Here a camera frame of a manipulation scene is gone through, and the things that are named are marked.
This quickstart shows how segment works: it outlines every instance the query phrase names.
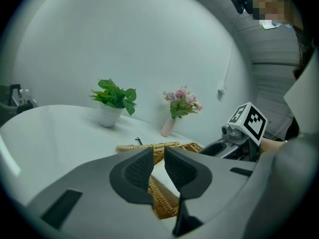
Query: potted plant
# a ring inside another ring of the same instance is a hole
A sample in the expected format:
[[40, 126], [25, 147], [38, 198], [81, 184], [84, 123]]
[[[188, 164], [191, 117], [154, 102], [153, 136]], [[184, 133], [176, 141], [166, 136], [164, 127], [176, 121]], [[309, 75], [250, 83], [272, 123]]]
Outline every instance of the potted plant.
[[98, 85], [103, 91], [91, 90], [95, 95], [90, 96], [99, 102], [98, 123], [105, 127], [113, 127], [125, 108], [129, 115], [135, 112], [135, 89], [120, 89], [111, 80], [100, 80]]
[[180, 88], [177, 91], [167, 92], [163, 91], [164, 99], [170, 102], [170, 114], [171, 117], [165, 122], [160, 134], [164, 137], [170, 135], [176, 118], [182, 118], [187, 114], [196, 114], [203, 109], [196, 98], [196, 95], [189, 92], [186, 87]]

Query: white flower pot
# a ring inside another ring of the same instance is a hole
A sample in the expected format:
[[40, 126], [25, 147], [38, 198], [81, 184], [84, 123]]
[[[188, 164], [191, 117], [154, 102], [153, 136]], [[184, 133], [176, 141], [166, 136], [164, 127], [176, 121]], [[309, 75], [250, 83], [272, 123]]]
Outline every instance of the white flower pot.
[[114, 127], [123, 110], [106, 106], [104, 103], [99, 102], [98, 123], [104, 127]]
[[168, 137], [171, 133], [171, 130], [173, 129], [175, 125], [175, 119], [168, 118], [163, 126], [163, 128], [160, 131], [160, 134], [164, 137]]

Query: wicker basket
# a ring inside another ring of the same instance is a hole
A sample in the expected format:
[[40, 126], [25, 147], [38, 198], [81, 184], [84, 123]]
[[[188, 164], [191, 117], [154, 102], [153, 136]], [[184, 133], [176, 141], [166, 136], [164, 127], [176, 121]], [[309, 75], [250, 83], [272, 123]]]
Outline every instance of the wicker basket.
[[[152, 147], [154, 149], [154, 165], [164, 159], [165, 147], [177, 147], [192, 152], [199, 152], [203, 148], [196, 142], [180, 144], [179, 142], [167, 142], [150, 145], [126, 145], [117, 146], [117, 151], [128, 151], [139, 148]], [[154, 212], [159, 219], [167, 219], [175, 217], [178, 214], [178, 204], [168, 201], [165, 195], [159, 189], [160, 183], [155, 181], [155, 178], [150, 177], [148, 192], [153, 196], [154, 199]]]

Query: pink vase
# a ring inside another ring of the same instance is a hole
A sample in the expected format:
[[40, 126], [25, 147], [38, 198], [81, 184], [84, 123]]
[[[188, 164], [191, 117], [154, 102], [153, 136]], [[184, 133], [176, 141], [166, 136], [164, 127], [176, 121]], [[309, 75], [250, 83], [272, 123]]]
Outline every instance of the pink vase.
[[163, 128], [160, 131], [160, 134], [164, 137], [167, 137], [170, 135], [171, 130], [173, 129], [175, 125], [175, 119], [168, 118], [163, 126]]

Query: person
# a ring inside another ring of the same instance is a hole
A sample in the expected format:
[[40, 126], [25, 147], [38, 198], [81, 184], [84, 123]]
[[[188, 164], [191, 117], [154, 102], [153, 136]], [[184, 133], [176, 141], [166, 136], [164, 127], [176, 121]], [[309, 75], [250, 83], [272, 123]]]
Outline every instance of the person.
[[[292, 0], [241, 0], [241, 2], [254, 19], [271, 20], [275, 26], [284, 24], [287, 27], [292, 27], [299, 46], [299, 62], [294, 70], [294, 76], [297, 80], [306, 68], [315, 50], [315, 45], [301, 14]], [[278, 151], [287, 140], [297, 137], [299, 134], [298, 123], [293, 118], [286, 132], [286, 141], [278, 142], [263, 138], [261, 141], [261, 154], [265, 151]]]

